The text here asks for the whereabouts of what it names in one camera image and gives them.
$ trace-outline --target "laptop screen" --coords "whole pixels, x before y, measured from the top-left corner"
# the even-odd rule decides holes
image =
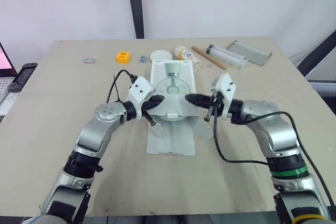
[[[0,77],[16,76],[16,71],[0,43]]]

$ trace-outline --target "laptop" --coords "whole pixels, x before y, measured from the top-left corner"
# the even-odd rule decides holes
[[[7,86],[16,76],[17,72],[0,43],[0,103],[8,94]]]

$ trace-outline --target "black remote control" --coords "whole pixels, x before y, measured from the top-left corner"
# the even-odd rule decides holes
[[[15,77],[13,82],[7,86],[7,90],[12,93],[20,92],[34,72],[36,66],[37,63],[23,64],[19,74]]]

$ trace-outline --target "metal tray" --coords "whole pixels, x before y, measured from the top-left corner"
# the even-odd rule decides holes
[[[227,50],[245,56],[248,58],[248,61],[259,66],[265,65],[268,59],[272,56],[271,52],[261,51],[255,47],[243,44],[238,40],[233,41],[232,44],[227,47]]]

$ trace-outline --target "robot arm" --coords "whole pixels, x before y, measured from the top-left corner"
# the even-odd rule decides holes
[[[95,172],[111,140],[111,135],[126,121],[146,117],[155,122],[146,110],[159,105],[164,97],[155,95],[153,86],[138,77],[129,90],[127,102],[98,106],[91,121],[81,130],[66,165],[60,171],[41,208],[41,217],[34,223],[81,224],[88,208]]]
[[[190,94],[186,100],[208,109],[205,121],[209,121],[216,110],[216,114],[224,120],[231,117],[232,123],[246,125],[253,131],[267,160],[274,188],[279,191],[274,200],[281,223],[319,223],[314,222],[319,219],[325,220],[322,223],[328,223],[329,212],[302,158],[293,127],[279,114],[253,120],[278,112],[279,106],[266,101],[243,102],[233,99],[235,90],[235,84],[226,73],[214,80],[211,97]]]

